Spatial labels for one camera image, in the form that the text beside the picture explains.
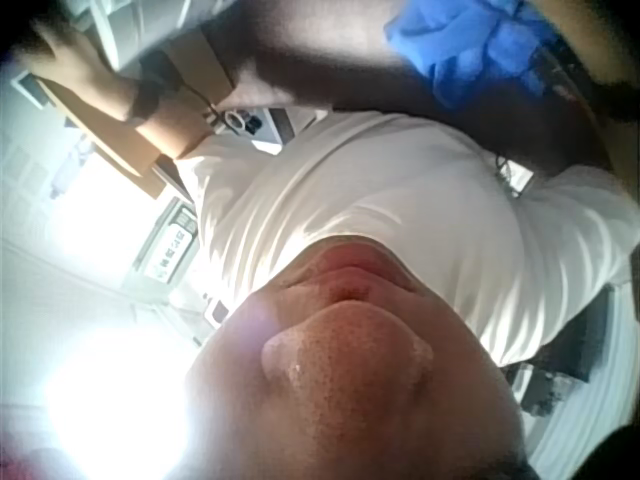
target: mouth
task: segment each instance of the mouth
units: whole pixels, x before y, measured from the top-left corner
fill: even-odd
[[[349,242],[328,247],[313,257],[289,286],[308,282],[316,277],[344,272],[349,275],[354,269],[386,280],[411,293],[417,293],[416,282],[390,254],[372,244]]]

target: man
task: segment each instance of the man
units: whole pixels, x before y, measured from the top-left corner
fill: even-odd
[[[463,133],[375,112],[268,157],[156,105],[84,37],[37,29],[51,52],[23,55],[35,74],[142,116],[176,160],[232,311],[187,377],[177,478],[535,478],[497,366],[628,261],[640,215],[612,176],[572,168],[516,200]]]

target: cable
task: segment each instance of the cable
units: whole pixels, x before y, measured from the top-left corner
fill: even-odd
[[[227,120],[224,118],[224,115],[221,114],[218,110],[216,110],[216,108],[213,106],[213,104],[209,101],[209,99],[207,97],[205,97],[201,92],[199,92],[198,90],[193,88],[188,83],[183,83],[183,85],[187,90],[189,90],[196,97],[198,97],[200,100],[202,100],[202,102],[207,106],[207,108],[209,109],[211,114],[215,117],[216,123],[217,122],[221,122],[225,127],[227,127],[229,130],[231,130],[237,136],[240,136],[238,131],[235,128],[233,128],[231,125],[229,125],[229,122],[227,122]]]

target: hand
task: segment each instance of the hand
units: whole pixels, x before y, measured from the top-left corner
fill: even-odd
[[[34,75],[59,83],[111,117],[127,118],[137,93],[134,81],[111,71],[89,39],[72,27],[34,23],[33,28],[44,44],[19,46],[15,53]]]

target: blue cloth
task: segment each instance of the blue cloth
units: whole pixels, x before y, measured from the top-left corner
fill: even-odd
[[[531,57],[541,43],[558,38],[524,0],[409,0],[386,33],[448,108],[508,78],[541,95],[544,84]]]

